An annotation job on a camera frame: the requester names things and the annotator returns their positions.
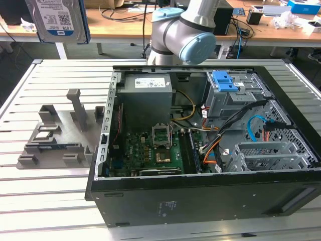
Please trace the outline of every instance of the blue cable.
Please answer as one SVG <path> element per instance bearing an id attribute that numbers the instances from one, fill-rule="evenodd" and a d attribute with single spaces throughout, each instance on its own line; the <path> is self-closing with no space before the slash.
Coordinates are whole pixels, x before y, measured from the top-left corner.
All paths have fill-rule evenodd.
<path id="1" fill-rule="evenodd" d="M 238 31 L 239 31 L 239 34 L 240 34 L 240 40 L 239 40 L 239 51 L 237 52 L 237 57 L 236 57 L 236 59 L 238 59 L 238 58 L 239 58 L 239 56 L 240 56 L 241 42 L 242 42 L 241 30 L 240 30 L 240 29 L 238 29 Z"/>
<path id="2" fill-rule="evenodd" d="M 252 141 L 256 142 L 256 138 L 253 135 L 252 130 L 251 130 L 251 120 L 253 120 L 254 118 L 259 118 L 259 119 L 263 120 L 264 122 L 267 122 L 267 119 L 260 116 L 260 115 L 254 115 L 247 122 L 246 128 L 247 128 L 247 132 L 249 134 L 249 137 L 251 138 Z"/>

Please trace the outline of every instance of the aluminum extrusion table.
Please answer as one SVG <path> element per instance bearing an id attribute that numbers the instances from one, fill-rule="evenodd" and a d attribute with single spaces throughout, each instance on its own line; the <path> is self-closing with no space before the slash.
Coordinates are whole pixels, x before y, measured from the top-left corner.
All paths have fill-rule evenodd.
<path id="1" fill-rule="evenodd" d="M 0 240 L 243 240 L 242 233 L 257 235 L 255 240 L 321 237 L 321 197 L 288 217 L 107 229 L 95 203 L 84 200 L 88 169 L 16 169 L 42 104 L 72 110 L 65 95 L 69 88 L 80 88 L 80 100 L 86 109 L 93 109 L 105 103 L 113 65 L 143 64 L 142 60 L 34 61 L 0 109 Z M 204 64 L 265 66 L 321 134 L 321 94 L 293 65 L 281 60 Z"/>

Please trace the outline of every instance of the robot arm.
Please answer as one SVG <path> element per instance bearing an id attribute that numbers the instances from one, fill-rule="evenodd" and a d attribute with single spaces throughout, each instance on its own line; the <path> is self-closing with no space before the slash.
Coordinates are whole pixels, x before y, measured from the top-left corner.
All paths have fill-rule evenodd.
<path id="1" fill-rule="evenodd" d="M 172 65 L 173 55 L 188 64 L 200 64 L 214 51 L 214 15 L 219 0 L 191 0 L 184 12 L 163 8 L 152 16 L 153 61 L 148 64 Z"/>

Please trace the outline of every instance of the workbench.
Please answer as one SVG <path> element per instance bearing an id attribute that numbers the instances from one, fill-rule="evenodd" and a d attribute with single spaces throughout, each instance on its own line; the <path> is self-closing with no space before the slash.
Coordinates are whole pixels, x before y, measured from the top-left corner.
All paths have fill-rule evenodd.
<path id="1" fill-rule="evenodd" d="M 35 60 L 0 109 L 0 240 L 170 240 L 177 238 L 311 240 L 321 236 L 321 197 L 291 216 L 107 229 L 93 201 L 84 200 L 88 168 L 18 170 L 17 158 L 42 104 L 72 110 L 69 88 L 81 90 L 86 109 L 106 102 L 113 65 L 143 60 Z M 321 134 L 321 93 L 281 60 L 215 60 L 205 65 L 265 66 Z M 217 200 L 203 205 L 216 205 Z"/>
<path id="2" fill-rule="evenodd" d="M 262 5 L 261 1 L 241 1 L 227 0 L 234 8 L 244 8 L 247 16 L 251 5 Z M 266 5 L 278 5 L 277 1 L 270 2 L 267 0 Z M 113 15 L 113 18 L 125 18 L 136 15 L 138 13 L 122 13 Z M 312 15 L 299 15 L 302 18 L 313 19 Z M 91 43 L 97 43 L 98 53 L 108 54 L 108 49 L 102 49 L 101 43 L 134 43 L 142 44 L 142 22 L 137 23 L 119 23 L 103 18 L 98 9 L 87 9 L 88 24 L 91 34 Z M 147 15 L 145 25 L 146 43 L 149 42 L 151 36 L 151 14 Z M 246 17 L 237 17 L 239 20 L 246 22 Z M 259 25 L 251 25 L 255 31 L 255 35 L 247 42 L 247 46 L 273 46 L 273 47 L 321 47 L 321 34 L 313 33 L 305 34 L 302 29 L 295 27 L 294 30 L 275 29 L 270 21 L 270 17 L 262 17 Z M 39 42 L 36 33 L 26 32 L 20 26 L 10 26 L 7 31 L 18 42 Z M 226 36 L 216 36 L 217 45 L 221 45 L 219 59 L 226 58 L 227 49 L 233 45 L 236 39 L 236 30 L 230 25 Z M 0 28 L 0 41 L 12 41 L 12 39 Z M 68 58 L 66 45 L 56 43 L 57 50 L 61 59 Z"/>

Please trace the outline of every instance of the blue drive bay latch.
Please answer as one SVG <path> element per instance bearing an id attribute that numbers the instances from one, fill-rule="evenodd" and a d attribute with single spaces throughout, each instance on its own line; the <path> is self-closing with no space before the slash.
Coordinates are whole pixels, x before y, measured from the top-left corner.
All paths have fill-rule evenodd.
<path id="1" fill-rule="evenodd" d="M 212 79 L 217 84 L 219 92 L 236 92 L 238 90 L 233 84 L 233 78 L 226 71 L 213 71 Z"/>

